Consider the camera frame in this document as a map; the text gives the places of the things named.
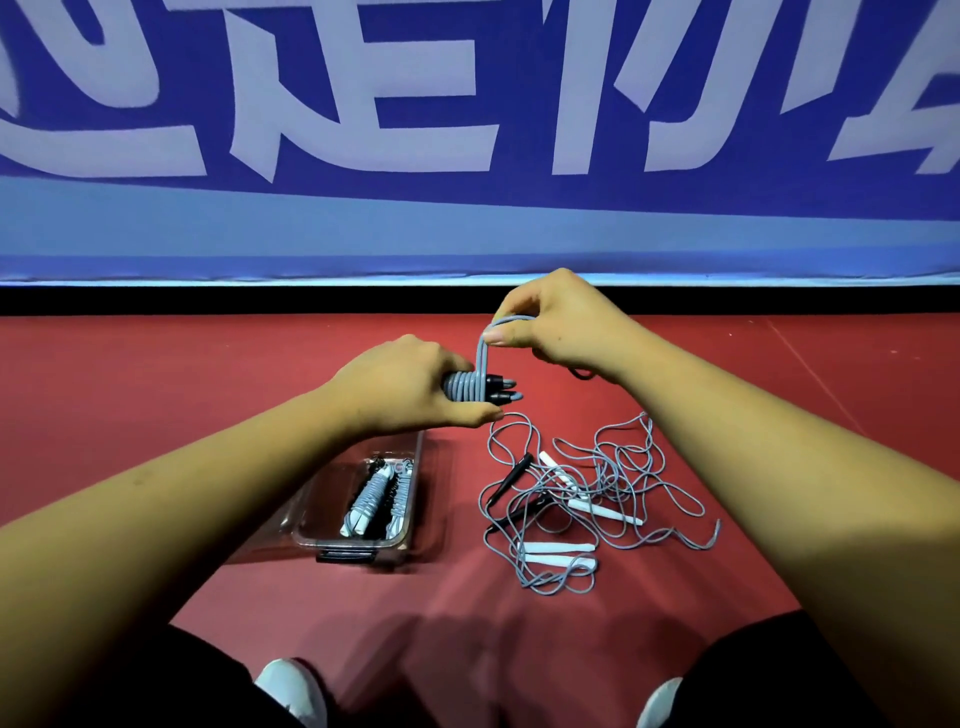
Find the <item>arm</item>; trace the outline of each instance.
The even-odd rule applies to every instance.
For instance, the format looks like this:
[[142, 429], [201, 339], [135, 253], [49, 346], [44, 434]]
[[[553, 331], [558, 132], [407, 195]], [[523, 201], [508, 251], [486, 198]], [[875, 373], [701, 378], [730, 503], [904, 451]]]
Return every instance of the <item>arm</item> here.
[[168, 621], [323, 462], [377, 434], [479, 426], [444, 372], [469, 369], [405, 336], [327, 384], [0, 529], [0, 724], [39, 724], [91, 666]]
[[633, 322], [568, 271], [514, 290], [499, 346], [624, 386], [897, 723], [960, 718], [960, 483]]

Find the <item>clear plastic container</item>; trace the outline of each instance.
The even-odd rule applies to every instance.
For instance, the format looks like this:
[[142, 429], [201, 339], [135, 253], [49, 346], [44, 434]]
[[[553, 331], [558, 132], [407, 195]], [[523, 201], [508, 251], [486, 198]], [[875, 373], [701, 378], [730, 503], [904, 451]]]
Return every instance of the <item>clear plastic container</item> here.
[[[399, 566], [410, 555], [422, 452], [422, 432], [373, 438], [344, 451], [277, 509], [229, 563], [312, 555], [323, 562]], [[364, 537], [342, 536], [344, 516], [377, 458], [388, 463], [413, 461], [403, 525], [394, 538], [385, 538], [390, 514], [389, 508], [381, 506]]]

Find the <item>red mat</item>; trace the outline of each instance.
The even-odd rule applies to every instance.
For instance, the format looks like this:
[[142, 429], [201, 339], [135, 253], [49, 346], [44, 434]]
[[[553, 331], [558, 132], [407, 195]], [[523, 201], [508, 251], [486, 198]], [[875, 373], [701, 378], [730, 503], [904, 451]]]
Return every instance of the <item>red mat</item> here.
[[[472, 358], [483, 316], [0, 320], [0, 522], [315, 387], [402, 333]], [[960, 316], [697, 318], [644, 324], [840, 425], [960, 476]], [[589, 442], [638, 411], [528, 352], [493, 352], [544, 436]], [[724, 519], [717, 547], [601, 548], [589, 595], [527, 594], [480, 542], [483, 432], [438, 430], [443, 557], [407, 574], [308, 560], [224, 567], [177, 624], [246, 663], [298, 656], [371, 724], [632, 726], [650, 690], [711, 641], [796, 606], [670, 448], [670, 479]], [[675, 522], [658, 497], [651, 524]], [[705, 540], [711, 522], [685, 522]]]

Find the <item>white shoe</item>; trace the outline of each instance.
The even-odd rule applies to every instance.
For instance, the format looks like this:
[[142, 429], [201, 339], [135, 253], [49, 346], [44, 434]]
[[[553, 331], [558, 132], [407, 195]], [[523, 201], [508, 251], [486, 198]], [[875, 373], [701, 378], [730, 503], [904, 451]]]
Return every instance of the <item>white shoe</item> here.
[[660, 728], [670, 717], [673, 710], [673, 698], [677, 695], [682, 677], [674, 677], [653, 691], [643, 706], [643, 713], [636, 722], [636, 728]]
[[317, 679], [296, 660], [273, 660], [253, 683], [307, 728], [326, 728], [326, 702]]

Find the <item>hand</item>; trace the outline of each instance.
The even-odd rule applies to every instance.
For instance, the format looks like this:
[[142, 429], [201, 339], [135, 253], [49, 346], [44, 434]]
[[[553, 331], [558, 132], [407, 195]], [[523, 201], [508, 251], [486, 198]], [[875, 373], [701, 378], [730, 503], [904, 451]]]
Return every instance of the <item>hand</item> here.
[[537, 358], [572, 369], [589, 369], [615, 380], [622, 345], [638, 328], [606, 296], [565, 268], [515, 288], [494, 321], [515, 313], [536, 316], [484, 334], [490, 346], [530, 347]]
[[328, 383], [347, 397], [360, 436], [458, 425], [479, 427], [503, 417], [488, 402], [455, 402], [441, 389], [448, 372], [473, 365], [440, 344], [412, 334], [357, 356]]

